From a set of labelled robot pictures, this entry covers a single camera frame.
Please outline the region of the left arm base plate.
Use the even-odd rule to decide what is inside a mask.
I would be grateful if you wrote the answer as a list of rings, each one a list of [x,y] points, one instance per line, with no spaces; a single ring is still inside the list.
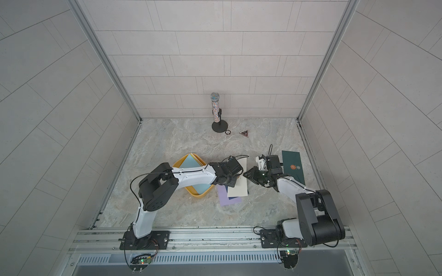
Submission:
[[[167,249],[170,231],[152,231],[151,234],[136,238],[133,230],[128,230],[119,239],[120,250],[165,250]]]

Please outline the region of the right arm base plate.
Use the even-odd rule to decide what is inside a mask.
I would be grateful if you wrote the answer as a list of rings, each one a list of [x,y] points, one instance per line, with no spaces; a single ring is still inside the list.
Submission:
[[[259,230],[262,248],[306,248],[307,244],[302,238],[288,238],[282,230]]]

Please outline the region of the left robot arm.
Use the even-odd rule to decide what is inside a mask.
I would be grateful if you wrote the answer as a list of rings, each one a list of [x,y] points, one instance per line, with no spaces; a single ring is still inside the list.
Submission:
[[[191,168],[161,163],[152,172],[144,174],[144,179],[139,183],[139,208],[132,223],[134,236],[141,239],[151,234],[157,210],[166,205],[177,189],[199,184],[234,187],[243,172],[243,166],[235,157],[225,162],[210,162]]]

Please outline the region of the white envelope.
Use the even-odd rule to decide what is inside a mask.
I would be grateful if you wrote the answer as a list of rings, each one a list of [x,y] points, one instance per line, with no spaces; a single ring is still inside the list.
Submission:
[[[239,164],[243,168],[243,173],[237,178],[236,184],[234,187],[228,187],[227,196],[229,198],[233,197],[246,197],[248,196],[248,188],[247,188],[247,179],[243,176],[243,174],[247,170],[247,160],[246,158],[240,159]]]

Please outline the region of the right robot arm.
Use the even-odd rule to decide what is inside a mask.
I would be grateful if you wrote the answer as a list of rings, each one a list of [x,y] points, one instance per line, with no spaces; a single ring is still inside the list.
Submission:
[[[345,238],[345,227],[327,190],[312,190],[284,172],[276,155],[259,156],[257,166],[244,173],[256,185],[273,188],[297,206],[297,217],[281,220],[275,227],[279,242],[303,240],[307,246],[336,247]]]

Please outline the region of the purple envelope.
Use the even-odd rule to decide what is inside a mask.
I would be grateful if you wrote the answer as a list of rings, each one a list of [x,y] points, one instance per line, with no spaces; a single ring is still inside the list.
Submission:
[[[233,204],[239,204],[242,202],[242,199],[240,197],[229,197],[227,195],[228,187],[222,186],[222,185],[216,185],[217,193],[218,193],[218,199],[221,207],[233,205]]]

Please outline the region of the navy blue envelope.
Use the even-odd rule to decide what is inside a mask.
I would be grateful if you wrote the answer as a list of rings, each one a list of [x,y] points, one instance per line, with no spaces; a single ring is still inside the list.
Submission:
[[[238,197],[229,197],[228,196],[228,187],[227,186],[220,187],[219,194],[220,194],[220,198],[222,200],[235,200],[238,198]]]

